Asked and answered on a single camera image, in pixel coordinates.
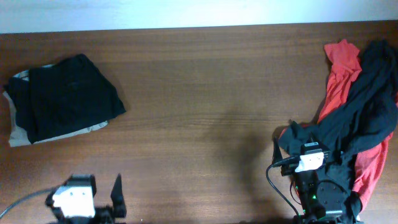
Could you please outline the black shorts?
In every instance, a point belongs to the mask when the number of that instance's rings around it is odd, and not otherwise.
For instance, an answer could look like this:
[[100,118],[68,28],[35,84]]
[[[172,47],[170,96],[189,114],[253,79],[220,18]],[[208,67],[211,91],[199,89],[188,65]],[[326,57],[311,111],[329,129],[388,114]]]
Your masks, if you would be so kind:
[[28,71],[30,102],[48,124],[97,124],[126,112],[114,85],[84,54]]

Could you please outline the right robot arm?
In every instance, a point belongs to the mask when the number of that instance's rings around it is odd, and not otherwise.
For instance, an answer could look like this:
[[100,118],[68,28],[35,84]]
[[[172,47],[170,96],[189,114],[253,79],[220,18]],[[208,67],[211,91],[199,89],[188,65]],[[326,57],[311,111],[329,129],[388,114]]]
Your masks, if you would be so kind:
[[296,193],[296,201],[302,213],[273,184],[271,187],[288,203],[295,212],[294,223],[362,223],[359,216],[361,202],[351,197],[347,186],[330,177],[326,170],[334,162],[332,147],[315,136],[300,143],[298,151],[284,158],[279,140],[273,139],[273,157],[267,170],[280,168],[282,176],[291,178],[290,193]]

